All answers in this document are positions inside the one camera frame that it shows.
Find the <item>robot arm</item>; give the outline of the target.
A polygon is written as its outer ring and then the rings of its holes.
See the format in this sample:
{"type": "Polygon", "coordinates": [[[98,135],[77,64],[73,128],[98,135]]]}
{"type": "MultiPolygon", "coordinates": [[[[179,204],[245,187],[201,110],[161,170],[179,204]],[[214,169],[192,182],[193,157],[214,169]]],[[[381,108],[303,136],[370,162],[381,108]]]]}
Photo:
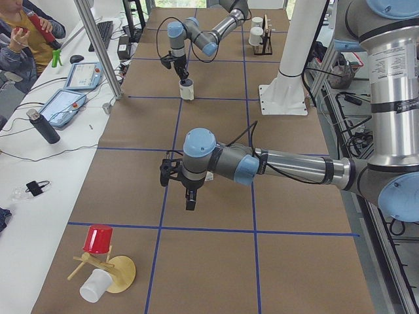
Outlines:
{"type": "Polygon", "coordinates": [[[333,184],[364,197],[385,215],[418,220],[417,1],[339,1],[335,39],[357,41],[368,55],[373,155],[367,160],[310,157],[240,144],[226,146],[205,128],[183,145],[186,208],[194,209],[207,172],[249,185],[256,175],[333,184]]]}
{"type": "Polygon", "coordinates": [[[166,56],[161,57],[160,62],[167,69],[175,69],[182,86],[192,84],[187,71],[185,41],[190,40],[205,55],[212,56],[218,50],[220,42],[248,19],[247,1],[220,1],[219,4],[228,12],[228,16],[209,31],[202,30],[195,17],[187,18],[182,22],[176,20],[168,24],[170,50],[166,56]]]}

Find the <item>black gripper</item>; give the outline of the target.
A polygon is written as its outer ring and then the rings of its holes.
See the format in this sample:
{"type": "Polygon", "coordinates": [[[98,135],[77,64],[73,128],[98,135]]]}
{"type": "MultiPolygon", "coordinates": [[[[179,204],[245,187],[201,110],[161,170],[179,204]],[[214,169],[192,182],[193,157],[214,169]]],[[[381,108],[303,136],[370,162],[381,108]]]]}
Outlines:
{"type": "Polygon", "coordinates": [[[205,179],[197,181],[184,178],[182,181],[183,186],[187,189],[185,192],[186,209],[195,210],[196,206],[196,191],[204,185],[205,179]]]}
{"type": "Polygon", "coordinates": [[[186,56],[173,57],[173,66],[179,75],[180,82],[185,83],[189,77],[189,72],[187,71],[186,56]]]}

